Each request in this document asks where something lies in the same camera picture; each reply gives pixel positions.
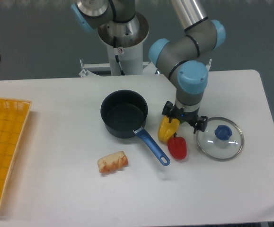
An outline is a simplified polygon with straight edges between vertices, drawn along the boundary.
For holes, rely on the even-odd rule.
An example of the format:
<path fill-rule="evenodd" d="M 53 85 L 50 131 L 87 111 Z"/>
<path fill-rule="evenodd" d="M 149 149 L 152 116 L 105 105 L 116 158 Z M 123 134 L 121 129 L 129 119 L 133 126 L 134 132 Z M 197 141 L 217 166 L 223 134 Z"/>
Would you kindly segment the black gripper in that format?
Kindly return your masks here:
<path fill-rule="evenodd" d="M 173 119 L 179 119 L 181 122 L 187 122 L 193 128 L 193 134 L 196 134 L 197 131 L 204 132 L 207 123 L 207 116 L 198 116 L 199 107 L 196 105 L 173 105 L 170 101 L 167 101 L 163 107 L 162 115 L 168 118 L 168 122 L 171 123 Z"/>

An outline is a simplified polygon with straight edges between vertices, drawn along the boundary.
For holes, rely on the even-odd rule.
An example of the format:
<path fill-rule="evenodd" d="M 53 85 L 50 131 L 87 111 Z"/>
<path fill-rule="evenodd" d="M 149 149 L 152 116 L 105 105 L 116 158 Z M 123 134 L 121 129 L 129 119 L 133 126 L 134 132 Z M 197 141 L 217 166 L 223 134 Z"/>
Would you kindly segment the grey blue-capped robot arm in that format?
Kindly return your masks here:
<path fill-rule="evenodd" d="M 166 103 L 163 114 L 205 131 L 206 116 L 199 116 L 199 105 L 208 80 L 208 66 L 198 58 L 220 46 L 224 26 L 207 17 L 200 1 L 171 2 L 184 29 L 184 36 L 171 42 L 159 39 L 149 49 L 149 60 L 176 88 L 174 103 Z M 107 48 L 113 76 L 140 75 L 143 71 L 143 42 L 149 33 L 146 18 L 135 9 L 133 0 L 77 0 L 71 9 L 86 32 L 98 31 Z"/>

